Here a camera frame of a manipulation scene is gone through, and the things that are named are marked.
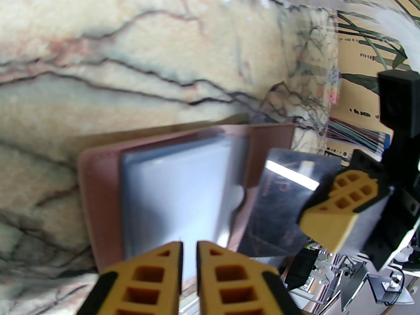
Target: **brown card holder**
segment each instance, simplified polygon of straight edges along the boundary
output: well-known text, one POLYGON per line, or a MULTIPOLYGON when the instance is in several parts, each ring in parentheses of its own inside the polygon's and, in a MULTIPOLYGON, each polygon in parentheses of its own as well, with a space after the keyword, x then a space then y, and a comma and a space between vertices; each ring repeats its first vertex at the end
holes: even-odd
POLYGON ((295 126, 219 125, 174 134, 151 136, 90 148, 78 158, 84 216, 99 272, 124 260, 120 204, 120 157, 128 151, 153 149, 225 134, 249 139, 245 198, 234 218, 228 247, 236 250, 257 195, 258 182, 270 148, 290 149, 295 126))

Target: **marble surface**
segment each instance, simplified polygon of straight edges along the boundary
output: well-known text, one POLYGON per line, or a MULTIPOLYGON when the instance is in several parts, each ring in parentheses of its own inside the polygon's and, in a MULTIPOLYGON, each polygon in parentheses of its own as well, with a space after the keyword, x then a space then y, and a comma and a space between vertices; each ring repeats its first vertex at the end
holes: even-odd
POLYGON ((261 112, 300 127, 294 149, 324 148, 337 66, 328 9, 2 2, 0 314, 73 314, 92 287, 75 166, 83 149, 261 112))

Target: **green plant leaf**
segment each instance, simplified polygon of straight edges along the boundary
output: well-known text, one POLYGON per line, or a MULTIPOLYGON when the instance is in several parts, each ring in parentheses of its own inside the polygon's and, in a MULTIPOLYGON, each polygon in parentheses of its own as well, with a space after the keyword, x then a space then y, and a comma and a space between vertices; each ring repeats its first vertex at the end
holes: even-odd
MULTIPOLYGON (((403 47, 400 47, 399 50, 401 51, 401 53, 405 54, 403 47)), ((394 60, 392 61, 392 68, 395 69, 396 67, 398 67, 405 61, 405 59, 405 56, 401 55, 400 53, 397 53, 394 60)))
POLYGON ((377 95, 379 94, 378 79, 376 77, 359 75, 357 73, 342 73, 341 78, 363 86, 377 95))

